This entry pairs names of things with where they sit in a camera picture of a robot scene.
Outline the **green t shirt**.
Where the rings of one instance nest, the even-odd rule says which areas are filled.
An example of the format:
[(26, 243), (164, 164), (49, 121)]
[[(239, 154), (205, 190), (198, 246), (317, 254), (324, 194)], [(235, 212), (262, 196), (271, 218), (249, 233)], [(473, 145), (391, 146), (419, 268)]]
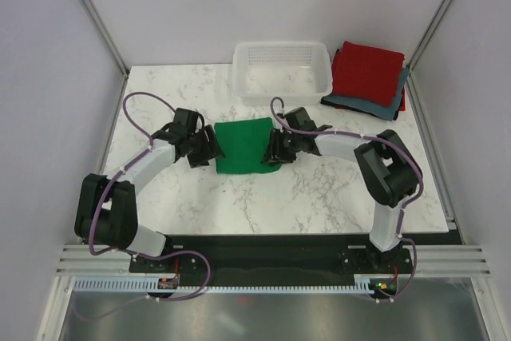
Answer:
[(216, 172), (224, 175), (268, 174), (281, 165), (263, 163), (274, 125), (270, 117), (217, 122), (214, 131), (224, 157), (216, 158)]

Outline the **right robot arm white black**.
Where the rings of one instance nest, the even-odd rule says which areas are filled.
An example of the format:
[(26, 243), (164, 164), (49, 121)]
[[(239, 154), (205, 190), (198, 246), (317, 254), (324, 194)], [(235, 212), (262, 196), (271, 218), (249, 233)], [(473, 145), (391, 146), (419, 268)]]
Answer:
[(404, 208), (423, 190), (422, 170), (401, 137), (392, 129), (376, 136), (272, 129), (262, 162), (271, 166), (291, 164), (298, 153), (336, 157), (358, 165), (374, 199), (369, 232), (374, 247), (366, 251), (365, 259), (371, 270), (384, 272), (394, 263), (392, 250), (401, 242)]

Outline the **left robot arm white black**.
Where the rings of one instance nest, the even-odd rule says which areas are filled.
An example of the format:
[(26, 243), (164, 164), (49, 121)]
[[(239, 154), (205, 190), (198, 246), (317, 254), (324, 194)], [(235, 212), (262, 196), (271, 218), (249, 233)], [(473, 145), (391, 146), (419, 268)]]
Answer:
[(145, 149), (106, 175), (90, 173), (82, 181), (75, 233), (86, 239), (89, 252), (111, 250), (141, 255), (159, 272), (175, 263), (175, 252), (165, 246), (164, 234), (139, 223), (137, 195), (162, 171), (185, 158), (191, 168), (223, 157), (214, 129), (197, 131), (169, 123), (149, 136)]

